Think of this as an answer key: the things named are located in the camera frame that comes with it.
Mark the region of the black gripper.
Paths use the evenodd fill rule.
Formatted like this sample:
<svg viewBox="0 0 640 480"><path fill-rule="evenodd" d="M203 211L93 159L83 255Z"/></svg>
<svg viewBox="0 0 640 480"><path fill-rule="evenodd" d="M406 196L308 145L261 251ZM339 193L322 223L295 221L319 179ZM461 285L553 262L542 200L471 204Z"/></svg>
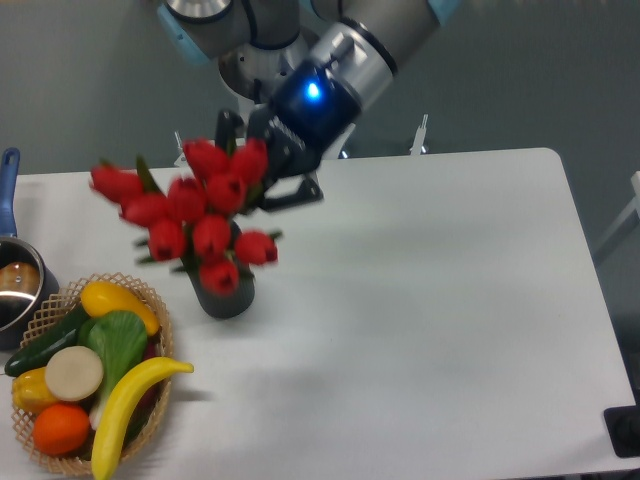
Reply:
<svg viewBox="0 0 640 480"><path fill-rule="evenodd" d="M305 60L249 116L247 136L265 142L269 175L301 175L285 191L280 180L266 190L256 208L275 213L324 200L315 171L322 155L361 113L349 88L315 60ZM245 134L245 121L237 112L221 109L217 115L215 145L234 150Z"/></svg>

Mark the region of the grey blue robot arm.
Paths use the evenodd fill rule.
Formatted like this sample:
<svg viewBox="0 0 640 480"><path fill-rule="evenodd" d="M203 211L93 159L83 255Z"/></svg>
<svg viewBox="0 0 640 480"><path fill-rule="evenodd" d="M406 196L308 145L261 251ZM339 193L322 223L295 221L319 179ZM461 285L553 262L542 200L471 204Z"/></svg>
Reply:
<svg viewBox="0 0 640 480"><path fill-rule="evenodd" d="M340 155L358 117L457 9L454 1L163 1L176 49L216 62L238 112L218 116L215 140L256 138L265 179L248 208L319 201L324 159Z"/></svg>

